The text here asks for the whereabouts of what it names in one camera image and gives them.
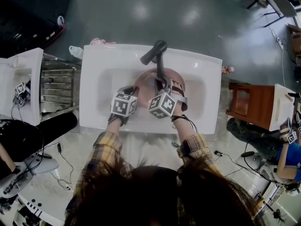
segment sink basin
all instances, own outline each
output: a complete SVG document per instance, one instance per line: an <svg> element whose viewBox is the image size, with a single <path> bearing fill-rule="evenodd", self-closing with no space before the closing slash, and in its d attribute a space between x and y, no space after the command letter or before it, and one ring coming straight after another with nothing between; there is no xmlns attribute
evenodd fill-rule
<svg viewBox="0 0 301 226"><path fill-rule="evenodd" d="M139 75L156 68L153 62L147 66L140 62L140 57L151 48L126 44L84 47L79 96L81 126L106 128L114 92L134 85ZM163 61L165 68L176 71L185 81L185 96L188 98L186 116L196 124L199 132L213 134L221 89L222 60L168 48ZM121 130L177 133L170 118L157 119L143 106L137 107Z"/></svg>

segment faucet handle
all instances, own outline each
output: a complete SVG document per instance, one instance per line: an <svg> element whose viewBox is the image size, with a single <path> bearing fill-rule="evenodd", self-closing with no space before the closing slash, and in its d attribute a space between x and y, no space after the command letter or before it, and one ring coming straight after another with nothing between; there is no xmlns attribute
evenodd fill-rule
<svg viewBox="0 0 301 226"><path fill-rule="evenodd" d="M140 58L140 61L142 64L148 65L153 58L155 58L157 55L162 54L166 50L167 43L163 40L158 40L157 42L155 42L151 50Z"/></svg>

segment gray floor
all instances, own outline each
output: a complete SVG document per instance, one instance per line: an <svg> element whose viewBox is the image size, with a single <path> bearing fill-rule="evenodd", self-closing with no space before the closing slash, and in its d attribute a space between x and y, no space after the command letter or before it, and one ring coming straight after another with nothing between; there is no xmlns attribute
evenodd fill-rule
<svg viewBox="0 0 301 226"><path fill-rule="evenodd" d="M247 10L252 1L71 0L65 18L67 30L46 52L71 60L70 45L83 47L96 37L142 45L163 39L170 48L222 59L223 65L235 67L228 76L231 79L283 85L282 50L270 28L263 28L267 23L263 14L271 8L255 5ZM276 18L268 15L270 21ZM271 26L281 39L289 38L286 23L293 20L283 19ZM285 85L296 89L293 63L285 50L283 65Z"/></svg>

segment plaid sleeve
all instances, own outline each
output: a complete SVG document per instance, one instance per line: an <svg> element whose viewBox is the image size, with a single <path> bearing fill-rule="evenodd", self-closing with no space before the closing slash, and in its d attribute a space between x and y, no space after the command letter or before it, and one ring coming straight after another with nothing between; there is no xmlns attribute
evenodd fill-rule
<svg viewBox="0 0 301 226"><path fill-rule="evenodd" d="M114 166L115 160L120 158L120 150L122 143L119 141L119 137L112 132L103 132L99 135L93 145L93 150L89 156L88 163L82 170L79 179L76 183L74 195L69 202L66 213L70 212L80 202L79 192L83 185L83 178L87 172L96 172L101 162L106 162L111 166Z"/></svg>
<svg viewBox="0 0 301 226"><path fill-rule="evenodd" d="M214 165L213 156L208 148L208 144L203 134L194 134L183 141L177 149L178 155L186 163L190 160L202 157L211 171L219 173Z"/></svg>

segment electrical outlet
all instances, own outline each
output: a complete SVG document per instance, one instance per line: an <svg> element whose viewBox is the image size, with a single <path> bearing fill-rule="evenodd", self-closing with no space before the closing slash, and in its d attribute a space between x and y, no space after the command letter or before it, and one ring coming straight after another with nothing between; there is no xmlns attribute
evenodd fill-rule
<svg viewBox="0 0 301 226"><path fill-rule="evenodd" d="M283 50L283 43L281 42L279 37L277 37L277 43L279 44L280 48Z"/></svg>

